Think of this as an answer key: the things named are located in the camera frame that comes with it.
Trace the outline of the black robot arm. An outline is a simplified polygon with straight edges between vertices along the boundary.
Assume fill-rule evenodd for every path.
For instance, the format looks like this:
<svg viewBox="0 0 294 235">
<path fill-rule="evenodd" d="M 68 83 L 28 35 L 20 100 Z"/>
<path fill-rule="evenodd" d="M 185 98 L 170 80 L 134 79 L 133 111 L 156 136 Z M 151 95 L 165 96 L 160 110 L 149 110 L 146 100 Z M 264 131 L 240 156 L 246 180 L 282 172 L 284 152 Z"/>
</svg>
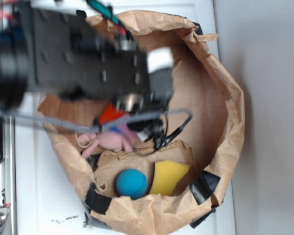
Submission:
<svg viewBox="0 0 294 235">
<path fill-rule="evenodd" d="M 126 124 L 146 132 L 157 147 L 179 134 L 167 134 L 161 118 L 171 112 L 173 55 L 163 47 L 150 52 L 137 44 L 112 10 L 95 0 L 88 4 L 110 21 L 116 36 L 92 28 L 86 18 L 33 7 L 28 0 L 1 0 L 0 117 L 39 120 L 66 130 L 102 133 Z M 129 113 L 116 121 L 96 119 L 86 127 L 17 111 L 24 94 L 55 94 L 63 100 L 107 100 Z"/>
</svg>

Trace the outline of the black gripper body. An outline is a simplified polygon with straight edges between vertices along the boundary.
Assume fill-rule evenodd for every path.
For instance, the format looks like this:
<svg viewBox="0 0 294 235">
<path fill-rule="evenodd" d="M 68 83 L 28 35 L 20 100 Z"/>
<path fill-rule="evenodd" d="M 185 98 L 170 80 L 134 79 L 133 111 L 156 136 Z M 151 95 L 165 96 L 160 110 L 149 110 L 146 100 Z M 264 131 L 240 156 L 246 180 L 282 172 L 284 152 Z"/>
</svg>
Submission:
<svg viewBox="0 0 294 235">
<path fill-rule="evenodd" d="M 165 140 L 167 126 L 161 116 L 167 114 L 174 94 L 171 49 L 120 50 L 113 54 L 112 66 L 114 75 L 119 76 L 114 78 L 118 89 L 113 104 L 130 114 L 128 128 L 143 134 L 145 141 Z"/>
</svg>

